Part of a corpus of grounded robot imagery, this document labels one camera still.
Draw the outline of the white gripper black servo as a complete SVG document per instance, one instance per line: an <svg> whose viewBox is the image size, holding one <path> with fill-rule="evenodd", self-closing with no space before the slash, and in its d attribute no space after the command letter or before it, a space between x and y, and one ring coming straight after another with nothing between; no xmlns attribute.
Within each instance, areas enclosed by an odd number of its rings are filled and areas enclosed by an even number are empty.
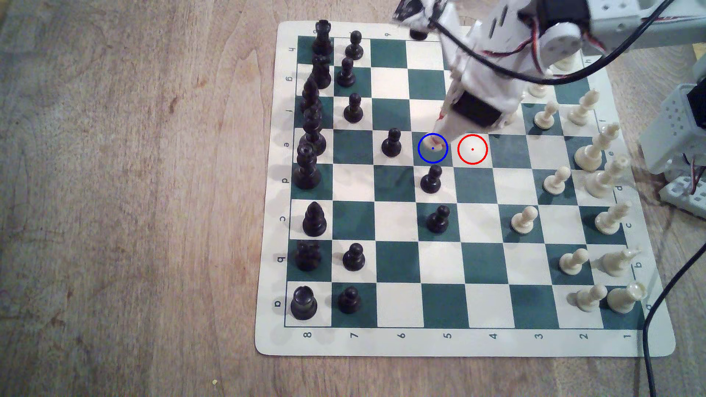
<svg viewBox="0 0 706 397"><path fill-rule="evenodd" d="M438 134L451 143L468 131L490 131L516 112L528 82L486 66L468 55L454 39L488 62L533 78L548 77L552 61L542 55L536 10L494 10L463 34L455 10L443 11L443 55L452 83L438 120Z"/></svg>

